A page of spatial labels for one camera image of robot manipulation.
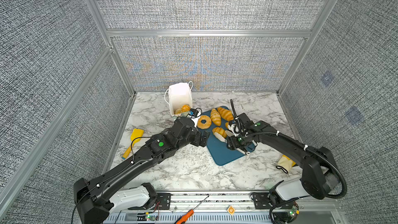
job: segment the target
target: orange screwdriver handle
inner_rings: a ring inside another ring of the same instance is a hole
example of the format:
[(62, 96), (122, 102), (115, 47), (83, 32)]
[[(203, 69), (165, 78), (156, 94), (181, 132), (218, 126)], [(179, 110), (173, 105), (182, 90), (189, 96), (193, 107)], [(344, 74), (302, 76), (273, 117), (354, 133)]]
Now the orange screwdriver handle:
[(184, 224), (189, 217), (191, 217), (193, 215), (193, 210), (191, 209), (190, 211), (188, 211), (185, 215), (183, 215), (177, 222), (176, 224)]

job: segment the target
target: blue tray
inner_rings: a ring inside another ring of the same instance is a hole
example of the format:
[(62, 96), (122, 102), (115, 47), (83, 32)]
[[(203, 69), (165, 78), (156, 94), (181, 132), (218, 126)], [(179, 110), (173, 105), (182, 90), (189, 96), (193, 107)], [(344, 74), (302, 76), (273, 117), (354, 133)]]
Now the blue tray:
[[(211, 110), (203, 112), (202, 115), (207, 115), (210, 117)], [(226, 130), (225, 123), (227, 121), (221, 118), (221, 126), (224, 130)], [(214, 123), (211, 123), (211, 126), (207, 129), (198, 128), (199, 132), (203, 133), (204, 131), (210, 132), (210, 137), (207, 140), (207, 149), (209, 150), (211, 156), (213, 157), (216, 165), (223, 166), (227, 163), (230, 163), (234, 160), (237, 160), (244, 155), (237, 150), (230, 150), (226, 147), (226, 143), (221, 142), (213, 135), (213, 128), (218, 127)], [(254, 144), (248, 146), (248, 151), (253, 152), (255, 150)]]

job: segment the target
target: bread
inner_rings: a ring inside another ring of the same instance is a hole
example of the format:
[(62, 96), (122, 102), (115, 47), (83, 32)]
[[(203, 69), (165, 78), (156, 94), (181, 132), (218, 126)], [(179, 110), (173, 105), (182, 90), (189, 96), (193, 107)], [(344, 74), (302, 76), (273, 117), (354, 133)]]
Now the bread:
[(228, 122), (234, 119), (234, 116), (232, 116), (232, 112), (230, 110), (218, 107), (217, 111), (220, 113), (221, 117)]
[(223, 138), (226, 138), (225, 130), (222, 129), (221, 127), (214, 127), (213, 128), (213, 135), (214, 135), (215, 132), (219, 133)]
[(188, 105), (184, 105), (184, 106), (182, 106), (182, 107), (180, 107), (180, 108), (177, 108), (177, 109), (174, 111), (174, 114), (179, 114), (179, 113), (182, 113), (182, 112), (187, 112), (187, 111), (189, 111), (189, 110), (191, 110), (191, 107), (188, 106)]
[(197, 127), (201, 128), (201, 129), (207, 129), (211, 126), (211, 118), (209, 116), (206, 115), (201, 115), (199, 120), (198, 120), (198, 124)]
[(212, 109), (210, 113), (210, 118), (211, 121), (216, 125), (216, 126), (221, 126), (221, 115), (219, 112), (217, 112), (216, 109)]

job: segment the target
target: dark blue patch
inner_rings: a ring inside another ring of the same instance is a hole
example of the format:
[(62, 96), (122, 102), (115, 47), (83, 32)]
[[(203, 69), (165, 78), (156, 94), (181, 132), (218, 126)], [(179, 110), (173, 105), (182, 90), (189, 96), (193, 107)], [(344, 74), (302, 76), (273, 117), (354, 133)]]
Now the dark blue patch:
[(325, 87), (329, 87), (331, 82), (333, 81), (334, 76), (331, 74), (331, 71), (328, 70), (322, 75), (321, 81), (325, 85)]
[(350, 109), (348, 109), (348, 111), (346, 112), (346, 117), (348, 119), (348, 122), (350, 122), (352, 126), (358, 125), (364, 119), (362, 113), (358, 110), (357, 107), (351, 107)]

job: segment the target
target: white marble surface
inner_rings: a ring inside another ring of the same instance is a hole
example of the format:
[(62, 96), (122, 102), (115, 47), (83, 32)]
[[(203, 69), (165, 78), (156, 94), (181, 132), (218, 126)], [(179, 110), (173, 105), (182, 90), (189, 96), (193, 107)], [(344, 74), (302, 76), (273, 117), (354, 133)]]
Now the white marble surface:
[[(236, 113), (245, 112), (253, 120), (263, 120), (277, 130), (292, 136), (275, 93), (192, 93), (194, 108), (203, 111), (218, 106), (231, 108), (233, 99)], [(120, 140), (112, 168), (123, 160), (121, 156), (130, 145), (130, 136), (134, 128), (144, 130), (143, 136), (151, 136), (171, 127), (168, 105), (163, 93), (138, 93), (132, 107), (123, 136)], [(136, 143), (136, 152), (148, 138)], [(288, 180), (301, 175), (299, 167), (292, 168), (287, 175), (275, 168), (281, 154), (275, 149), (258, 144), (256, 151), (224, 166), (213, 161), (207, 147), (188, 145), (180, 149), (173, 157), (148, 169), (127, 183), (126, 189), (142, 183), (151, 183), (160, 189), (269, 189), (281, 180)]]

